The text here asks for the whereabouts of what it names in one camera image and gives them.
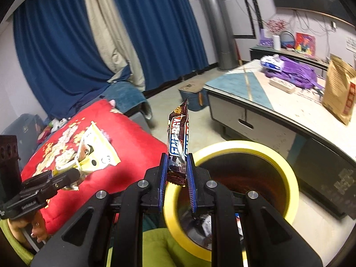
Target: blue curtain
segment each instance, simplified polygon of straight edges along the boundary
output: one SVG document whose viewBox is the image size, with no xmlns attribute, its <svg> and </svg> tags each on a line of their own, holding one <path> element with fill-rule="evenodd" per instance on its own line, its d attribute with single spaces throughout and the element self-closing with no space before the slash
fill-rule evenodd
<svg viewBox="0 0 356 267">
<path fill-rule="evenodd" d="M 97 50 L 84 0 L 26 0 L 15 11 L 14 37 L 25 78 L 49 116 L 71 117 L 109 86 L 113 73 Z"/>
<path fill-rule="evenodd" d="M 115 0 L 140 59 L 146 90 L 208 66 L 188 0 Z"/>
</svg>

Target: table top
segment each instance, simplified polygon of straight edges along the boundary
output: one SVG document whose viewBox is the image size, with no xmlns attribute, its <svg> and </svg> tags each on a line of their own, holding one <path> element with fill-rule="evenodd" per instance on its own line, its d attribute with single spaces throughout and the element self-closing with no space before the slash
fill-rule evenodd
<svg viewBox="0 0 356 267">
<path fill-rule="evenodd" d="M 292 56 L 299 60 L 303 60 L 305 63 L 318 65 L 321 69 L 328 69 L 329 64 L 325 63 L 323 60 L 316 58 L 316 60 L 310 59 L 306 54 L 297 53 L 294 51 L 288 51 L 286 49 L 275 50 L 272 47 L 256 45 L 251 48 L 251 50 L 269 51 L 280 55 Z"/>
<path fill-rule="evenodd" d="M 207 82 L 204 88 L 289 119 L 330 141 L 355 160 L 356 111 L 346 126 L 321 105 L 317 90 L 297 87 L 294 93 L 286 93 L 270 85 L 269 78 L 261 71 L 259 60 L 253 60 Z M 318 83 L 325 86 L 322 78 L 318 78 Z"/>
</svg>

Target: red label on paper bag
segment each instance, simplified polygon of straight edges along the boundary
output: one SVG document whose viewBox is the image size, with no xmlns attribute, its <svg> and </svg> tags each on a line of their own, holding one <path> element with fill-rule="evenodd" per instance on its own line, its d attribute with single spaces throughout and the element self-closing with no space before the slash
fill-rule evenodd
<svg viewBox="0 0 356 267">
<path fill-rule="evenodd" d="M 348 90 L 348 99 L 346 100 L 346 104 L 344 108 L 345 115 L 347 115 L 350 112 L 350 109 L 354 105 L 355 93 L 356 93 L 356 86 L 354 83 L 350 82 L 350 88 Z"/>
</svg>

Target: drawer handle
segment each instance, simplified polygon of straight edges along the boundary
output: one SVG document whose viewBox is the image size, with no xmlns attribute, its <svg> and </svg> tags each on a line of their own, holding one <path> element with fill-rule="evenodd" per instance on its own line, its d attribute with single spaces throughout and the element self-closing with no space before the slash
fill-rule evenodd
<svg viewBox="0 0 356 267">
<path fill-rule="evenodd" d="M 247 121 L 242 120 L 241 118 L 239 118 L 239 123 L 241 123 L 242 125 L 250 128 L 250 129 L 254 129 L 252 124 L 248 123 Z"/>
</svg>

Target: beige curtain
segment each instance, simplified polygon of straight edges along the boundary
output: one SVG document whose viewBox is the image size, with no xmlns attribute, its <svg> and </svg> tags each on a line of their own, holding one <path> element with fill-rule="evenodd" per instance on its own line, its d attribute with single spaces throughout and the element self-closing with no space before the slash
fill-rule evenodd
<svg viewBox="0 0 356 267">
<path fill-rule="evenodd" d="M 94 40 L 113 77 L 120 77 L 122 69 L 129 63 L 132 82 L 141 91 L 145 90 L 145 77 L 137 53 L 123 24 L 114 0 L 85 0 Z"/>
</svg>

